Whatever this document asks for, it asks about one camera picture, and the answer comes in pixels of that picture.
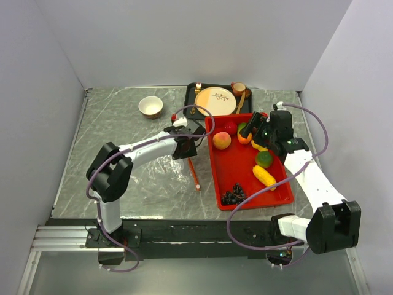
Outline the green yellow orange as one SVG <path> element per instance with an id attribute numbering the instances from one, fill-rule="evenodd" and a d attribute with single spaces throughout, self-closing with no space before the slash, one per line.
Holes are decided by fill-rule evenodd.
<path id="1" fill-rule="evenodd" d="M 261 151 L 256 155 L 255 162 L 262 168 L 269 168 L 273 164 L 273 156 L 268 151 Z"/>

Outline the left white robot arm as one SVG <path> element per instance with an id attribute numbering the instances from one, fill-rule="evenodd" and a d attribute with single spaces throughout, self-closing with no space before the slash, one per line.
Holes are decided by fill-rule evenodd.
<path id="1" fill-rule="evenodd" d="M 86 172 L 86 196 L 98 206 L 100 240 L 113 247 L 125 244 L 120 217 L 120 198 L 126 192 L 131 173 L 138 167 L 164 156 L 174 160 L 197 155 L 196 141 L 206 136 L 197 121 L 181 117 L 155 136 L 133 144 L 104 144 Z"/>

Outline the peach fruit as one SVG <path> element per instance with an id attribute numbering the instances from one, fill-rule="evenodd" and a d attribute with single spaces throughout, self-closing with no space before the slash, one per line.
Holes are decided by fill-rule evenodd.
<path id="1" fill-rule="evenodd" d="M 218 150 L 224 150 L 231 145 L 232 138 L 227 132 L 216 133 L 212 138 L 214 147 Z"/>

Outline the dark grape bunch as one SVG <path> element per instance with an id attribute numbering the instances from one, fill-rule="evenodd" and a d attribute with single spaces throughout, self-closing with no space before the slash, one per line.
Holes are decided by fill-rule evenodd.
<path id="1" fill-rule="evenodd" d="M 244 199 L 246 199 L 246 193 L 240 183 L 235 183 L 231 191 L 225 191 L 220 202 L 223 206 L 239 205 Z"/>

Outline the clear zip top bag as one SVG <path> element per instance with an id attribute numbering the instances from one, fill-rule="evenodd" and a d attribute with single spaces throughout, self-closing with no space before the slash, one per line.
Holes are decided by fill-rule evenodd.
<path id="1" fill-rule="evenodd" d="M 169 196 L 187 187 L 200 192 L 201 183 L 191 157 L 173 159 L 167 144 L 147 145 L 126 154 L 133 162 L 130 189 L 145 197 Z"/>

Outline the yellow pear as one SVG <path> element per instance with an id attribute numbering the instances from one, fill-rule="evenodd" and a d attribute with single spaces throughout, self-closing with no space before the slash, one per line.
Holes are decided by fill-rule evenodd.
<path id="1" fill-rule="evenodd" d="M 267 151 L 268 150 L 267 148 L 265 148 L 265 147 L 263 147 L 261 145 L 256 144 L 254 140 L 251 140 L 251 146 L 254 149 L 258 150 L 259 152 L 263 152 L 263 151 Z"/>

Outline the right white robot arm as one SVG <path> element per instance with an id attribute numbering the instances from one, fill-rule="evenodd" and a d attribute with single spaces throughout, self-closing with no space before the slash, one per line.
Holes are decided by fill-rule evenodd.
<path id="1" fill-rule="evenodd" d="M 295 176 L 313 210 L 311 219 L 294 214 L 274 216 L 268 231 L 274 244 L 282 245 L 291 237 L 307 243 L 315 254 L 357 246 L 360 205 L 347 201 L 332 186 L 305 141 L 294 136 L 289 111 L 278 109 L 269 116 L 254 112 L 240 134 L 252 134 L 256 144 L 279 157 Z"/>

